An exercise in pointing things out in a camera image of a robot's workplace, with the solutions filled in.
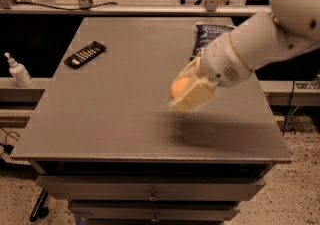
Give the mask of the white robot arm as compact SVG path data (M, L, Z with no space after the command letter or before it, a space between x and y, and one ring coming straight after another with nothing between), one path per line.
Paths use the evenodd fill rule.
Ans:
M189 111L215 89L234 86L254 71L319 47L320 0L269 0L259 12L211 41L174 79L170 106Z

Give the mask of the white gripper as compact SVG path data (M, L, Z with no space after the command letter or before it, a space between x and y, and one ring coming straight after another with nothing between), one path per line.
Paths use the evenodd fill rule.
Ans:
M176 79L190 81L179 97L171 98L170 106L181 112L189 111L211 99L218 84L231 87L252 74L235 51L230 34L223 33L206 46L201 58L194 58L178 74Z

